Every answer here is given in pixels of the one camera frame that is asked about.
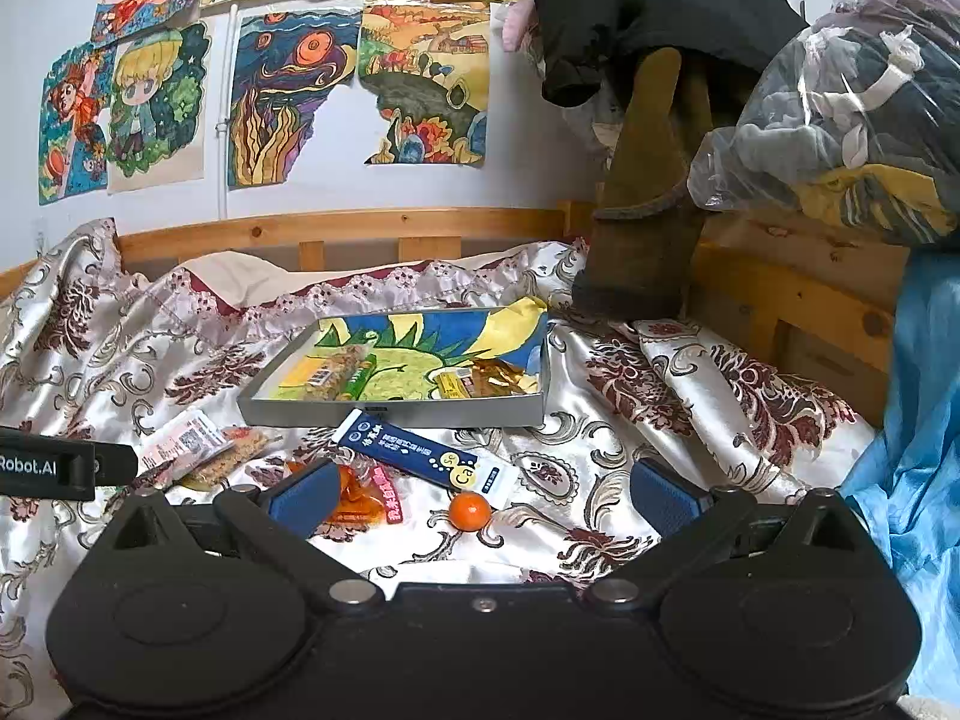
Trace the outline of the rice stick snack pack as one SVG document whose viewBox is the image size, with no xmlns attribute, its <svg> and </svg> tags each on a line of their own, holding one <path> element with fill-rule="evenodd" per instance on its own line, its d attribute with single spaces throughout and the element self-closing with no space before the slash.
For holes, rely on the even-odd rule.
<svg viewBox="0 0 960 720">
<path fill-rule="evenodd" d="M 281 434 L 270 427 L 233 426 L 223 429 L 229 447 L 212 460 L 205 460 L 187 473 L 179 484 L 197 493 L 213 491 L 240 466 L 260 457 L 280 440 Z"/>
</svg>

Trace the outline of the orange pink candy packet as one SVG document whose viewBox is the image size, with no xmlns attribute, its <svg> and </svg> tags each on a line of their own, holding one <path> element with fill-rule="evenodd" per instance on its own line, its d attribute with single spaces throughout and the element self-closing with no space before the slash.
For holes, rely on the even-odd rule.
<svg viewBox="0 0 960 720">
<path fill-rule="evenodd" d="M 340 463 L 327 463 L 325 468 L 335 470 L 337 500 L 322 520 L 317 520 L 313 511 L 301 517 L 298 527 L 308 535 L 319 533 L 322 528 L 366 532 L 374 525 L 404 522 L 400 493 L 379 463 L 366 466 L 363 473 Z"/>
</svg>

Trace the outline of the green orange snack packet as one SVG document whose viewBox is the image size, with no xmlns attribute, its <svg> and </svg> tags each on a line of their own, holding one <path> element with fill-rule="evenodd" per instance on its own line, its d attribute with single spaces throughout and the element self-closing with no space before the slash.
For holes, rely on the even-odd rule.
<svg viewBox="0 0 960 720">
<path fill-rule="evenodd" d="M 340 394 L 338 394 L 338 399 L 342 401 L 358 401 L 361 394 L 363 394 L 364 388 L 370 382 L 370 378 L 373 377 L 374 372 L 377 369 L 377 356 L 374 353 L 364 356 L 364 358 L 359 361 L 356 365 L 353 372 L 348 377 L 347 382 L 343 384 Z"/>
</svg>

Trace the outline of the small orange fruit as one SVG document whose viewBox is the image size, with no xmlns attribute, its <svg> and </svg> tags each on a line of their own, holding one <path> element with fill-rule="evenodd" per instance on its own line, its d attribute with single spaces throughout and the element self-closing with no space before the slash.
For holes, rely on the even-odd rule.
<svg viewBox="0 0 960 720">
<path fill-rule="evenodd" d="M 493 509 L 480 494 L 459 493 L 449 502 L 449 523 L 461 532 L 480 532 L 491 522 L 491 517 Z"/>
</svg>

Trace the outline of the clear rice cracker snack pack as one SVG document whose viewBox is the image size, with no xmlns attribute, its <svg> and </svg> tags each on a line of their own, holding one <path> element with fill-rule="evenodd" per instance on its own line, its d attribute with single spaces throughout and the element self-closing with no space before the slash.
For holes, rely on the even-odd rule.
<svg viewBox="0 0 960 720">
<path fill-rule="evenodd" d="M 368 348 L 366 346 L 345 346 L 325 356 L 317 363 L 316 370 L 308 377 L 304 388 L 306 400 L 333 400 L 348 379 L 358 371 L 358 367 L 366 361 Z"/>
</svg>

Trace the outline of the yellow seaweed snack packet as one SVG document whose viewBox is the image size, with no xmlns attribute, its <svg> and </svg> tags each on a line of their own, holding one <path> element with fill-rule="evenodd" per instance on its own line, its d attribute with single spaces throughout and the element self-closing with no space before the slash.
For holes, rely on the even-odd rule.
<svg viewBox="0 0 960 720">
<path fill-rule="evenodd" d="M 478 395 L 477 383 L 468 367 L 444 367 L 434 372 L 434 387 L 441 400 L 468 400 Z"/>
</svg>

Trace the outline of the floral satin bed cover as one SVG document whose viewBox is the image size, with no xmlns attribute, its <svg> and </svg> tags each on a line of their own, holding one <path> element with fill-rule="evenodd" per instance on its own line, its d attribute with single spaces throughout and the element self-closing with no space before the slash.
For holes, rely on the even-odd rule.
<svg viewBox="0 0 960 720">
<path fill-rule="evenodd" d="M 766 472 L 765 499 L 778 502 L 843 483 L 874 435 L 828 388 L 766 366 L 708 328 L 664 320 L 636 332 L 573 319 L 569 291 L 586 263 L 580 245 L 536 242 L 338 278 L 215 254 L 145 278 L 125 270 L 114 236 L 110 221 L 83 224 L 3 302 L 5 426 L 135 449 L 190 408 L 220 429 L 245 426 L 244 385 L 320 319 L 544 301 L 544 421 L 438 433 L 443 444 L 521 472 L 490 525 L 457 530 L 443 489 L 394 475 L 404 522 L 314 535 L 320 550 L 384 589 L 585 587 L 658 539 L 628 495 L 636 461 L 660 461 L 702 488 Z M 223 488 L 270 488 L 313 461 L 352 461 L 324 427 L 275 431 L 280 440 Z"/>
</svg>

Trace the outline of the white pink snack packet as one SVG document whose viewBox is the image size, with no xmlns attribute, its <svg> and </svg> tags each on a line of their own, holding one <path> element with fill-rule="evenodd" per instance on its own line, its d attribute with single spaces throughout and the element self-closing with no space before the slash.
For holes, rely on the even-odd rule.
<svg viewBox="0 0 960 720">
<path fill-rule="evenodd" d="M 139 483 L 167 489 L 202 463 L 219 457 L 233 442 L 199 408 L 182 411 L 139 450 Z"/>
</svg>

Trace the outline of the blue white long box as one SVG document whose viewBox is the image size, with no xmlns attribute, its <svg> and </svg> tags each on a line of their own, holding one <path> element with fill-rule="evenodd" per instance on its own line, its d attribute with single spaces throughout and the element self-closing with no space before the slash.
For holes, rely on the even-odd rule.
<svg viewBox="0 0 960 720">
<path fill-rule="evenodd" d="M 507 461 L 454 449 L 366 411 L 353 410 L 335 428 L 332 440 L 439 488 L 480 494 L 495 509 L 505 507 L 521 486 L 521 472 Z"/>
</svg>

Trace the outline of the blue plastic sheet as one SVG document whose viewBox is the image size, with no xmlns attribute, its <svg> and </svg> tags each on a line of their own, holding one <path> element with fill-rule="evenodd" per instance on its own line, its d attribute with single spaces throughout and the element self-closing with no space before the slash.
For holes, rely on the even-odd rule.
<svg viewBox="0 0 960 720">
<path fill-rule="evenodd" d="M 895 310 L 882 431 L 841 494 L 918 611 L 911 694 L 958 704 L 958 259 L 916 250 Z"/>
</svg>

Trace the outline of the gold foil snack packet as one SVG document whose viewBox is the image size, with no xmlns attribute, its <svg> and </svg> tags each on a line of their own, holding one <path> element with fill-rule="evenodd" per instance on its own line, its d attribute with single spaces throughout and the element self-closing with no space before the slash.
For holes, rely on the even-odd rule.
<svg viewBox="0 0 960 720">
<path fill-rule="evenodd" d="M 500 358 L 476 359 L 470 366 L 470 380 L 476 397 L 520 397 L 534 395 L 539 379 L 521 367 Z"/>
</svg>

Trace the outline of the brown hanging coat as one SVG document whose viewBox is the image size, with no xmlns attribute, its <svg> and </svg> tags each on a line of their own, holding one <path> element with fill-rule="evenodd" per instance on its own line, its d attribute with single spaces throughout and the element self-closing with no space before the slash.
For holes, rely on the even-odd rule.
<svg viewBox="0 0 960 720">
<path fill-rule="evenodd" d="M 686 190 L 693 156 L 706 133 L 737 122 L 804 20 L 786 0 L 534 2 L 545 101 L 573 109 L 610 89 L 625 114 L 574 309 L 673 319 L 704 223 Z"/>
</svg>

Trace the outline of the wooden bed frame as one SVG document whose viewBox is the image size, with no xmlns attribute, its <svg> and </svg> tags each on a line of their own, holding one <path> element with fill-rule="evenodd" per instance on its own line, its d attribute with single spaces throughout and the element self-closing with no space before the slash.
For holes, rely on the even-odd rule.
<svg viewBox="0 0 960 720">
<path fill-rule="evenodd" d="M 386 242 L 401 262 L 452 260 L 510 242 L 587 239 L 592 208 L 393 208 L 247 216 L 119 239 L 125 265 L 222 250 L 293 249 L 322 271 L 335 244 Z M 884 413 L 893 305 L 907 252 L 782 216 L 715 216 L 692 270 L 695 319 L 771 366 L 825 383 L 870 422 Z"/>
</svg>

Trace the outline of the blond child wall drawing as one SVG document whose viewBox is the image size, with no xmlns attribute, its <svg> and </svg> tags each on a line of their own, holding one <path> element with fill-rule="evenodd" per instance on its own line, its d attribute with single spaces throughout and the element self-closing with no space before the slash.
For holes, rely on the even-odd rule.
<svg viewBox="0 0 960 720">
<path fill-rule="evenodd" d="M 107 192 L 203 177 L 205 21 L 158 29 L 125 43 L 110 82 Z"/>
</svg>

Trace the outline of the swirly yellow wall drawing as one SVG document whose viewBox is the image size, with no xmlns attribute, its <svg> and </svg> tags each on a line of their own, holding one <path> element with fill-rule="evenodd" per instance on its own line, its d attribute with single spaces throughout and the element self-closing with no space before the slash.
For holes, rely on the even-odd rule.
<svg viewBox="0 0 960 720">
<path fill-rule="evenodd" d="M 361 11 L 272 11 L 245 18 L 231 80 L 231 190 L 281 184 L 313 136 L 314 115 L 353 78 Z"/>
</svg>

